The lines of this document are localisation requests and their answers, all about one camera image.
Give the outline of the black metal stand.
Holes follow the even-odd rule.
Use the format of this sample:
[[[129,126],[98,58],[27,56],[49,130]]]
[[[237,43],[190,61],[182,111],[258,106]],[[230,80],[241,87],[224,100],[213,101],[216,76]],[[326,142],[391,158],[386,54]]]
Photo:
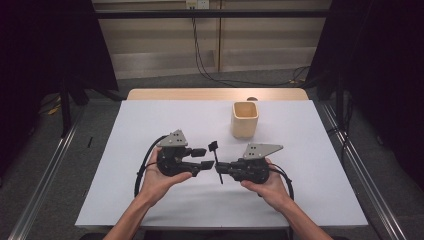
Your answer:
[[[337,80],[338,82],[336,89],[336,120],[338,129],[344,130],[344,82],[341,73],[339,73]]]
[[[60,102],[62,108],[63,127],[61,137],[65,137],[72,127],[70,100],[73,100],[77,106],[87,105],[89,97],[85,92],[86,89],[94,90],[113,101],[125,100],[125,97],[112,93],[110,90],[102,88],[100,85],[91,83],[88,80],[84,80],[82,78],[72,80],[69,77],[64,77],[60,83]]]

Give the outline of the aluminium floor rail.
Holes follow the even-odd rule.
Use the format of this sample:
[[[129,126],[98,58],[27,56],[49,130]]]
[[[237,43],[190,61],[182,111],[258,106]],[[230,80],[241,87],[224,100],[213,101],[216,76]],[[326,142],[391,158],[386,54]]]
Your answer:
[[[341,144],[341,156],[347,156],[347,159],[355,170],[368,199],[371,201],[381,223],[384,225],[389,238],[391,240],[407,240],[395,215],[374,183],[353,143],[349,139],[348,134],[339,127],[339,124],[336,121],[335,111],[329,104],[324,104],[323,109],[331,126],[333,127],[332,132],[337,136]]]
[[[40,208],[47,196],[51,184],[55,178],[58,169],[64,159],[69,146],[72,143],[76,130],[80,124],[82,116],[84,115],[86,107],[78,107],[76,113],[73,115],[74,122],[71,124],[67,133],[60,138],[54,154],[50,158],[49,164],[43,173],[41,180],[38,182],[29,202],[26,204],[22,214],[18,218],[8,240],[26,240],[31,227],[40,211]]]

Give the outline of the thin black makeup brush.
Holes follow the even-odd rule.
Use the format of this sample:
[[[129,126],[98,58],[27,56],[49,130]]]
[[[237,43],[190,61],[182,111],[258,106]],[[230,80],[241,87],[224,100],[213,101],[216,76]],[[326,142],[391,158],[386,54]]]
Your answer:
[[[220,165],[219,165],[219,160],[218,160],[218,156],[217,156],[218,143],[216,141],[212,141],[208,145],[208,149],[214,155],[214,159],[215,159],[215,170],[218,173],[220,183],[223,183],[223,178],[222,178],[222,174],[221,174],[221,172],[219,170]]]

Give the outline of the person's left hand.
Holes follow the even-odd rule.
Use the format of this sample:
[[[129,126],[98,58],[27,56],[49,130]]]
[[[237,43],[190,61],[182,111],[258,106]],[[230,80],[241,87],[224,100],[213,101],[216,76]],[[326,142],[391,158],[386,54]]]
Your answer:
[[[141,200],[149,207],[154,206],[162,199],[172,186],[192,177],[190,172],[183,172],[171,177],[163,175],[156,164],[159,151],[160,148],[153,150],[147,163],[140,192],[136,197],[137,200]]]

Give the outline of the black curtain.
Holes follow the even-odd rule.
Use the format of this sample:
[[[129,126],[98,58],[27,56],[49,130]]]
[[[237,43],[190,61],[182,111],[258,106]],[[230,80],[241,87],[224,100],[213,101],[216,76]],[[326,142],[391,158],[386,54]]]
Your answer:
[[[306,82],[350,92],[424,190],[424,0],[332,0]]]
[[[41,100],[66,89],[117,90],[92,0],[0,0],[0,176],[35,126]]]

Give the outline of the beige square cup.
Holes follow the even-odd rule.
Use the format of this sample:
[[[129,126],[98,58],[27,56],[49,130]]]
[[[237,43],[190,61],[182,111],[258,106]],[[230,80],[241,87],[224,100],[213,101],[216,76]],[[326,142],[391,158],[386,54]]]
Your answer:
[[[255,102],[235,102],[232,108],[231,133],[235,138],[252,138],[259,119]]]

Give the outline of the black horizontal frame bar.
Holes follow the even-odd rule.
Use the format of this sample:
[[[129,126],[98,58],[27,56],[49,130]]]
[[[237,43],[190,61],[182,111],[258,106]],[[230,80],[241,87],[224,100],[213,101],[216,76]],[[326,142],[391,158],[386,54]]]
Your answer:
[[[97,10],[99,19],[144,18],[323,18],[331,15],[329,10],[150,10],[112,11]]]

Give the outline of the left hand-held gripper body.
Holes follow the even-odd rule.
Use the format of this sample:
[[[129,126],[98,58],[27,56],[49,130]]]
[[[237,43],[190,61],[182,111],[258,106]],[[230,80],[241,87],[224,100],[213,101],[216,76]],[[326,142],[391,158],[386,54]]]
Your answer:
[[[183,158],[190,156],[195,148],[188,148],[188,142],[180,129],[165,136],[157,146],[161,148],[157,157],[157,167],[163,175],[171,177],[190,172],[195,177],[201,171],[201,163],[183,161]]]

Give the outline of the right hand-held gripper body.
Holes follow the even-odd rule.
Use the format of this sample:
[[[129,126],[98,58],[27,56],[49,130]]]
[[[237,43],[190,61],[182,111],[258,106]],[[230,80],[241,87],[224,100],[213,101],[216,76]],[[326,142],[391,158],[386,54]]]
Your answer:
[[[282,145],[248,143],[246,150],[237,161],[235,167],[231,167],[229,175],[235,181],[248,180],[255,184],[263,184],[269,178],[269,167],[265,158],[283,149]]]

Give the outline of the white wall socket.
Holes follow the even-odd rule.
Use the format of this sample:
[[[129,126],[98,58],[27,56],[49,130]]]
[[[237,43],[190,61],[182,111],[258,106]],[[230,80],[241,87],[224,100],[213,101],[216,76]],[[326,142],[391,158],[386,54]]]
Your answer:
[[[191,10],[206,10],[210,8],[209,0],[185,0],[186,8]]]

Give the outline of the person's right hand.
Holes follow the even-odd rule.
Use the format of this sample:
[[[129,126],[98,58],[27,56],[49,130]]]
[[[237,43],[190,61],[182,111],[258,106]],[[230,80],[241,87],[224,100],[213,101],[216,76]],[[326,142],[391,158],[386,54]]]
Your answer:
[[[248,180],[243,180],[241,185],[246,189],[260,195],[264,201],[276,211],[282,213],[291,198],[281,179],[281,175],[276,172],[277,168],[266,158],[267,165],[271,168],[268,180],[263,184],[255,184]]]

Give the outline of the white table mat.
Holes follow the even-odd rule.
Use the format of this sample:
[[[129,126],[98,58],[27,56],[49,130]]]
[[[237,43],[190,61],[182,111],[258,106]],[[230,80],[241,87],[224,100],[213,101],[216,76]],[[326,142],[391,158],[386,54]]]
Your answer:
[[[230,101],[122,103],[76,224],[112,226],[134,198],[136,173],[151,144],[177,129],[192,148],[217,142],[207,159],[235,161],[247,142],[230,132]],[[260,101],[255,143],[279,144],[271,161],[291,179],[296,203],[318,225],[364,226],[367,220],[312,101]],[[145,216],[150,229],[276,229],[286,219],[256,193],[215,170],[173,186]]]

